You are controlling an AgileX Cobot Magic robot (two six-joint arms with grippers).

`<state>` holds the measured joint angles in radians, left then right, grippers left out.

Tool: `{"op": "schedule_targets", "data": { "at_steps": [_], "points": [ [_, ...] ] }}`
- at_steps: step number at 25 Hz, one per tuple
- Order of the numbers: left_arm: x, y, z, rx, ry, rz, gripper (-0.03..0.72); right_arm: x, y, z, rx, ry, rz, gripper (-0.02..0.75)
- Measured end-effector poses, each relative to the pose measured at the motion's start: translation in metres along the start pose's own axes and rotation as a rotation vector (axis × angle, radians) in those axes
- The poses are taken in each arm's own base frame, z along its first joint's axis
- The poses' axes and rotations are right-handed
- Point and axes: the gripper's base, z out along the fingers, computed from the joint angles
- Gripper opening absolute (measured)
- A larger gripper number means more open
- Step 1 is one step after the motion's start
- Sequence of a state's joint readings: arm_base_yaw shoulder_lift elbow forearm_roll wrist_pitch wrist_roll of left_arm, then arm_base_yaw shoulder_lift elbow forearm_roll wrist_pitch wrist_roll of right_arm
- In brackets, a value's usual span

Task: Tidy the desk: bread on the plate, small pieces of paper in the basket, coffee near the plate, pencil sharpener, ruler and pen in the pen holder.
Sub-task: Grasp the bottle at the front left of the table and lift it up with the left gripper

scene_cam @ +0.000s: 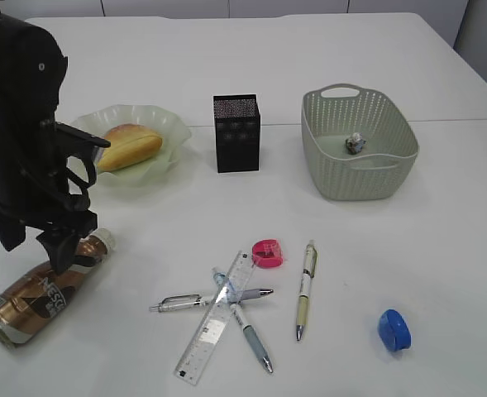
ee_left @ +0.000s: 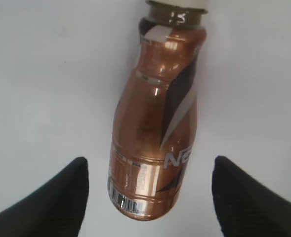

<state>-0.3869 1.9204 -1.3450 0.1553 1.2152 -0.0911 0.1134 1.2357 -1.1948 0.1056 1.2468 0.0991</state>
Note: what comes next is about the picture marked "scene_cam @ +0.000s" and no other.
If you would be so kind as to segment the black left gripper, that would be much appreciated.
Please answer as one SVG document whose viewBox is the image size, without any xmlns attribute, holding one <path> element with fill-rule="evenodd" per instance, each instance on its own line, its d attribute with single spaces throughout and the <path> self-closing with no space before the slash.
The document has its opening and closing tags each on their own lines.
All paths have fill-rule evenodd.
<svg viewBox="0 0 487 397">
<path fill-rule="evenodd" d="M 0 242 L 11 251 L 26 229 L 41 231 L 51 269 L 73 264 L 81 238 L 96 227 L 88 190 L 94 161 L 110 142 L 53 120 L 27 126 L 0 122 Z"/>
</svg>

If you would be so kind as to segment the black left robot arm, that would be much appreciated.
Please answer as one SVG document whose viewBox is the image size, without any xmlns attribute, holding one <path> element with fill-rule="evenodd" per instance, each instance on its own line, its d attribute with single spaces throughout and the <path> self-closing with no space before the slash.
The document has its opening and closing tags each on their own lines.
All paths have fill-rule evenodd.
<svg viewBox="0 0 487 397">
<path fill-rule="evenodd" d="M 98 225 L 88 191 L 109 142 L 55 119 L 68 69 L 45 29 L 0 11 L 0 242 L 20 246 L 39 231 L 57 274 Z"/>
</svg>

